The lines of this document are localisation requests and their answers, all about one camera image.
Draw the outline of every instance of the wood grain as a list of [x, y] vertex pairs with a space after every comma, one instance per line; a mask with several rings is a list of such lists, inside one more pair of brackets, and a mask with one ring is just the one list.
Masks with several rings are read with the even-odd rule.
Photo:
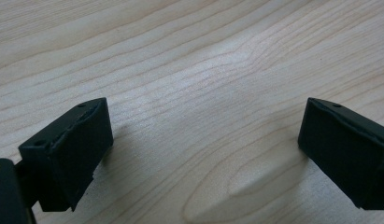
[[103, 96], [114, 147], [39, 223], [384, 223], [296, 143], [309, 96], [384, 125], [384, 0], [0, 1], [0, 157]]

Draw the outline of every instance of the hole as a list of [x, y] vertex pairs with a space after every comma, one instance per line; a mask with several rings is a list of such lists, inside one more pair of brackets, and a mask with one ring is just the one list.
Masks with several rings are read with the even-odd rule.
[[46, 144], [46, 141], [45, 140], [39, 140], [37, 142], [34, 143], [34, 146], [36, 147], [40, 147], [40, 146], [43, 146]]

